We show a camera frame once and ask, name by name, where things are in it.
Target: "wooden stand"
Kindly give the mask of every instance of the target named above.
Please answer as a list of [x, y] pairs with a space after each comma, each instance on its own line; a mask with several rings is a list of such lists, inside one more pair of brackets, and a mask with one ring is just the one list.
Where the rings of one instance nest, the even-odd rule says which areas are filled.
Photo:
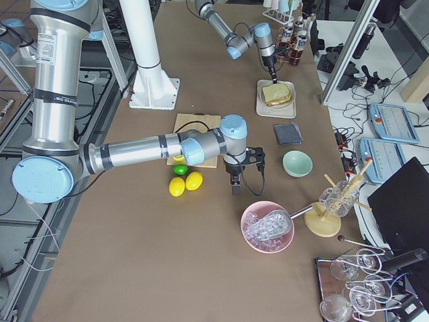
[[313, 209], [304, 215], [304, 221], [312, 233], [320, 237], [335, 236], [341, 229], [341, 218], [331, 215], [321, 203], [312, 203]]

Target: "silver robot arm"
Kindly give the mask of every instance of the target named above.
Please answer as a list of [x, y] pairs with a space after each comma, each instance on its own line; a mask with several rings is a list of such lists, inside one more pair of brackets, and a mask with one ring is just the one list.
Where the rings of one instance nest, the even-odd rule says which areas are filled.
[[23, 143], [23, 160], [12, 174], [16, 191], [30, 201], [52, 203], [90, 174], [179, 154], [189, 165], [224, 155], [231, 178], [242, 173], [243, 165], [256, 164], [249, 161], [253, 154], [246, 148], [247, 126], [238, 115], [224, 117], [219, 128], [206, 133], [79, 147], [73, 133], [80, 51], [100, 8], [97, 0], [75, 0], [66, 7], [53, 0], [31, 2], [31, 19], [38, 27], [34, 120], [32, 135]]
[[232, 59], [237, 59], [254, 43], [257, 44], [263, 64], [268, 67], [273, 83], [277, 83], [275, 70], [275, 46], [268, 23], [263, 22], [249, 27], [244, 36], [238, 36], [220, 17], [213, 8], [213, 0], [195, 0], [195, 9], [201, 18], [213, 27], [215, 32], [223, 39], [227, 52]]

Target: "wooden stick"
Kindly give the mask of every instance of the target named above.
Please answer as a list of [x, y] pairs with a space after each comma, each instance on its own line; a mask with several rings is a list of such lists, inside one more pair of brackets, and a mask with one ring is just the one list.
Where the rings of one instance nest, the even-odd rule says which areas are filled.
[[323, 176], [325, 177], [325, 179], [327, 179], [327, 181], [330, 183], [332, 187], [335, 186], [335, 182], [330, 178], [328, 174], [325, 173]]
[[372, 163], [373, 163], [373, 159], [368, 159], [367, 163], [363, 166], [360, 173], [358, 173], [358, 176], [359, 175], [362, 176]]
[[373, 210], [370, 206], [366, 206], [366, 204], [364, 204], [364, 203], [360, 203], [360, 202], [356, 201], [355, 204], [362, 207], [362, 208], [365, 208], [366, 210], [369, 210], [369, 211]]

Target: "brown paper table surface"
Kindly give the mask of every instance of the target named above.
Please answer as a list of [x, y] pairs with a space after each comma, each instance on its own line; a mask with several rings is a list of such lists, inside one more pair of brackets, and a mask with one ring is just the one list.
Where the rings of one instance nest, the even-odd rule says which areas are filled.
[[[215, 7], [230, 26], [268, 21], [277, 36], [279, 25], [262, 16], [261, 6]], [[299, 217], [289, 248], [260, 254], [239, 225], [253, 202], [273, 201], [291, 213], [329, 186], [324, 173], [344, 178], [328, 111], [316, 98], [322, 89], [310, 48], [298, 66], [279, 71], [280, 80], [295, 84], [294, 121], [304, 138], [301, 146], [280, 146], [273, 126], [289, 120], [255, 112], [257, 81], [268, 77], [256, 47], [231, 60], [222, 40], [183, 3], [163, 3], [155, 29], [163, 69], [180, 78], [176, 109], [135, 110], [123, 100], [106, 142], [169, 133], [177, 113], [240, 114], [247, 145], [266, 153], [266, 191], [253, 197], [242, 186], [241, 196], [231, 195], [222, 166], [199, 169], [202, 186], [178, 198], [168, 193], [174, 175], [164, 160], [104, 174], [82, 197], [32, 321], [319, 321], [314, 258], [335, 257], [349, 245], [312, 234]], [[290, 150], [310, 155], [308, 176], [284, 172]], [[245, 176], [255, 190], [261, 186], [255, 168]], [[360, 239], [354, 214], [343, 218], [341, 233]]]

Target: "bread slice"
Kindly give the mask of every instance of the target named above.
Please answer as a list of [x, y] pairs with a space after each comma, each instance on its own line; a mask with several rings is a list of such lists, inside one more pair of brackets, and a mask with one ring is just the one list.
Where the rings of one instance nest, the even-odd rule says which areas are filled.
[[265, 99], [265, 105], [268, 107], [286, 104], [292, 98], [289, 87], [283, 83], [262, 87], [262, 93]]

